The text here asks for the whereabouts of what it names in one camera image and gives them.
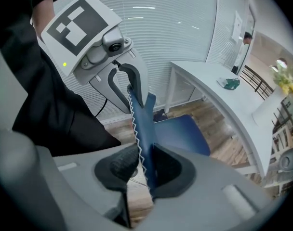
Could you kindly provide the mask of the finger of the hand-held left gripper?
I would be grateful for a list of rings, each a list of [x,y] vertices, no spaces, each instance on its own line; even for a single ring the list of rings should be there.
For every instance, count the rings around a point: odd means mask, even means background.
[[[117,58],[119,70],[128,75],[129,82],[141,107],[148,96],[148,69],[145,61],[135,48]]]

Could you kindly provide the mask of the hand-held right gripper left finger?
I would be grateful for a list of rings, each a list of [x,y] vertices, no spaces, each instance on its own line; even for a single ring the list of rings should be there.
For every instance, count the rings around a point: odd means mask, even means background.
[[[137,147],[53,157],[27,136],[0,130],[0,198],[14,230],[116,231],[131,227],[127,183]]]

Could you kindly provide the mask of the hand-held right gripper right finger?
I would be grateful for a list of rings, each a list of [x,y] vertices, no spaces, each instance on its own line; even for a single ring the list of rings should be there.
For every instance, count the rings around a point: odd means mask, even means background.
[[[139,231],[258,231],[279,206],[266,191],[214,158],[154,146],[162,166],[152,211]]]

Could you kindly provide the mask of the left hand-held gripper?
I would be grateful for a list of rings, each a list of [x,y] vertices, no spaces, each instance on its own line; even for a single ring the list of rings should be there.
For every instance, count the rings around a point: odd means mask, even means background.
[[[129,102],[114,83],[109,65],[133,47],[122,19],[99,0],[73,0],[45,27],[41,38],[65,76],[90,85],[126,114]]]

